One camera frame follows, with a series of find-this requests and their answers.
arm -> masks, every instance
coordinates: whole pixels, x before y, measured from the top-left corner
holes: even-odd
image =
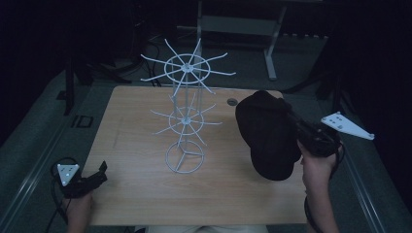
[[[80,198],[63,200],[63,204],[67,208],[67,233],[86,232],[90,220],[92,201],[91,192]]]
[[[336,154],[316,157],[298,142],[302,152],[303,183],[306,186],[307,202],[312,219],[323,232],[339,232],[330,203],[328,182],[336,163]],[[316,232],[308,224],[308,232]]]

black cap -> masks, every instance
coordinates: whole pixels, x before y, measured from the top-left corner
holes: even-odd
[[[240,134],[251,148],[252,163],[257,172],[271,180],[287,179],[300,158],[296,143],[296,126],[288,113],[292,106],[259,90],[236,106]]]

white bracket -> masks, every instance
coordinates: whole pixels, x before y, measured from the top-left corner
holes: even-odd
[[[79,170],[79,165],[61,165],[57,164],[58,175],[60,175],[61,184],[66,186]]]
[[[375,138],[374,134],[364,131],[362,128],[345,118],[339,112],[330,116],[323,117],[322,123],[342,133],[354,135],[367,140],[373,140]]]

person's leg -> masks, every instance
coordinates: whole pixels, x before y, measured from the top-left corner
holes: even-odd
[[[201,226],[148,226],[146,233],[195,233]]]
[[[204,226],[196,233],[268,233],[266,225]]]

table surface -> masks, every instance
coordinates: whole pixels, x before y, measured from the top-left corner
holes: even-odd
[[[114,89],[83,171],[89,176],[103,160],[108,165],[108,180],[93,192],[92,225],[306,222],[302,166],[296,162],[285,181],[261,177],[240,135],[235,107],[227,104],[229,98],[240,102],[255,91],[213,91],[215,94],[203,90],[202,109],[216,104],[203,112],[204,121],[221,124],[204,124],[197,133],[206,145],[195,134],[188,136],[203,149],[204,162],[198,170],[180,174],[165,162],[167,150],[178,142],[179,135],[170,129],[155,134],[169,126],[166,116],[174,110],[169,98],[172,88]],[[278,91],[271,93],[282,96]],[[184,96],[178,97],[178,103],[185,104],[180,98]],[[197,164],[199,157],[186,159],[185,166]]]

